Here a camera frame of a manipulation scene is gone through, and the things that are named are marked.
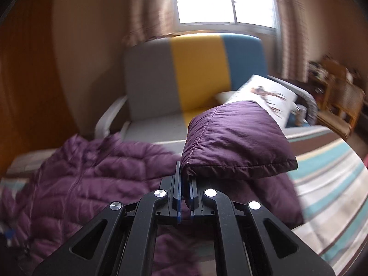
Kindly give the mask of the striped bed sheet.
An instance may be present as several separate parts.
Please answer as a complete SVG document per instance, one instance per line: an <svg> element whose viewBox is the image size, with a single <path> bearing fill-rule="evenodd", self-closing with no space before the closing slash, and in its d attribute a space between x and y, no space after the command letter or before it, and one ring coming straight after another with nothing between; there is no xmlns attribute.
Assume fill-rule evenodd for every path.
<svg viewBox="0 0 368 276"><path fill-rule="evenodd" d="M323 126L289 130L298 169L287 173L304 222L292 228L337 275L366 275L367 168L354 150ZM4 188L18 193L27 183Z"/></svg>

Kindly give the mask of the grey yellow blue headboard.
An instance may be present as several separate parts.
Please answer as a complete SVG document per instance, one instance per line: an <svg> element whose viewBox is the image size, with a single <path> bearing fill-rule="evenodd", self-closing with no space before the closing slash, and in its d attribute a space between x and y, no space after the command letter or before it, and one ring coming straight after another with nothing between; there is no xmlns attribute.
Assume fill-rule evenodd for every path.
<svg viewBox="0 0 368 276"><path fill-rule="evenodd" d="M215 106L215 95L235 91L252 75L267 76L259 38L197 33L155 39L129 48L125 85L134 121L179 113L188 124Z"/></svg>

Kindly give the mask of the wooden wardrobe panel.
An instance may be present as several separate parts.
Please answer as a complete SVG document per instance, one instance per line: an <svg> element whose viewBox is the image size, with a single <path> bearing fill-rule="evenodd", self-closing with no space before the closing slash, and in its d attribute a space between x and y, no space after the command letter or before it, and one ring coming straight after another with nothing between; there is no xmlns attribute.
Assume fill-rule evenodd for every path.
<svg viewBox="0 0 368 276"><path fill-rule="evenodd" d="M52 42L53 0L17 0L1 24L1 174L78 132Z"/></svg>

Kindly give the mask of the window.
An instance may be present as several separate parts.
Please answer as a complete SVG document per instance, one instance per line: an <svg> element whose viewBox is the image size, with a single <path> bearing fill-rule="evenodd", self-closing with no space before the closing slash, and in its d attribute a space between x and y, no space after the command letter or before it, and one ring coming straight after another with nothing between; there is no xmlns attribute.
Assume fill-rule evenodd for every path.
<svg viewBox="0 0 368 276"><path fill-rule="evenodd" d="M274 0L176 0L180 24L249 24L274 29Z"/></svg>

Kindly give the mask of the grey bed side rail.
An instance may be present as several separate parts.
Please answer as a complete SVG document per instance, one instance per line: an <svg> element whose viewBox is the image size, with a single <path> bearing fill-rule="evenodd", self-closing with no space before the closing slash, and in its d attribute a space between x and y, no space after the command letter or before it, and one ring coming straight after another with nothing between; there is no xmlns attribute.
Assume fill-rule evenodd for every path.
<svg viewBox="0 0 368 276"><path fill-rule="evenodd" d="M281 85L283 85L284 87L286 87L287 89L291 90L292 92L294 92L298 97L300 97L302 100L305 101L306 104L306 108L307 108L307 115L306 115L306 120L309 123L309 125L315 125L317 122L317 114L318 114L318 108L317 108L317 103L314 99L314 97L307 92L306 90L291 84L285 80L282 80L280 78L276 78L274 76L268 75L268 77L272 80L275 81L277 83L280 83Z"/></svg>

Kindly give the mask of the white printed pillow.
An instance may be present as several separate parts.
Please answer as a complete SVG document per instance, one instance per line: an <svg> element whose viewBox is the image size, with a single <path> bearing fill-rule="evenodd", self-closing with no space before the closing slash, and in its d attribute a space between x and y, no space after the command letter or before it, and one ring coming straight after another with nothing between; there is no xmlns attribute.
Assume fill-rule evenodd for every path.
<svg viewBox="0 0 368 276"><path fill-rule="evenodd" d="M293 91L280 83L259 75L253 75L236 91L215 95L220 105L240 101L256 102L270 114L280 128L286 127L289 115L296 107L297 97Z"/></svg>

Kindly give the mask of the wicker wooden chair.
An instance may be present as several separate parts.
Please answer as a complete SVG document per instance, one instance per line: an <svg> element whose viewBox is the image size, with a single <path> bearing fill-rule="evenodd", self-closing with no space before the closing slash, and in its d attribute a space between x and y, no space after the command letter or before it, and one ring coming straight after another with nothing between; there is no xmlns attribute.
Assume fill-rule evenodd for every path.
<svg viewBox="0 0 368 276"><path fill-rule="evenodd" d="M336 78L325 109L318 112L317 121L346 141L354 131L364 99L365 93L361 88Z"/></svg>

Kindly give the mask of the purple quilted down jacket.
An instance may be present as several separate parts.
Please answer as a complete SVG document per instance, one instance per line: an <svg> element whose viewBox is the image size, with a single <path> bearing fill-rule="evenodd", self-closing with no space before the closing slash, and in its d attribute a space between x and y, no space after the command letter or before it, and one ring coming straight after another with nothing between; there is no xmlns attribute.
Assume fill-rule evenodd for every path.
<svg viewBox="0 0 368 276"><path fill-rule="evenodd" d="M137 202L162 178L210 178L230 199L258 201L289 228L304 222L288 171L298 167L280 127L255 102L211 108L189 124L181 155L118 135L69 138L18 193L1 192L1 220L14 231L2 259L30 275L48 256L111 202Z"/></svg>

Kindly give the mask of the pink checked curtain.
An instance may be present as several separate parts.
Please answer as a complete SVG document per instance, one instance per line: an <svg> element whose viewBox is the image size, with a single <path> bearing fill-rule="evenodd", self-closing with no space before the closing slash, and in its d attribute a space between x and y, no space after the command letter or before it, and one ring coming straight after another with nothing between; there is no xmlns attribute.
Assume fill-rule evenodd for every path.
<svg viewBox="0 0 368 276"><path fill-rule="evenodd" d="M172 35L174 0L129 0L128 47Z"/></svg>

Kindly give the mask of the cluttered wooden side table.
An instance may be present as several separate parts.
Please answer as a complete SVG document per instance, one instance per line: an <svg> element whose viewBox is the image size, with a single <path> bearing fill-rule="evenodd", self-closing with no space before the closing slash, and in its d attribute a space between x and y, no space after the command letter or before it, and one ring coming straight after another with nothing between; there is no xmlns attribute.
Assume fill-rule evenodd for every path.
<svg viewBox="0 0 368 276"><path fill-rule="evenodd" d="M357 85L361 81L361 76L356 69L348 69L328 54L324 55L319 62L309 62L308 84L313 87L312 96L319 110L326 108L336 79Z"/></svg>

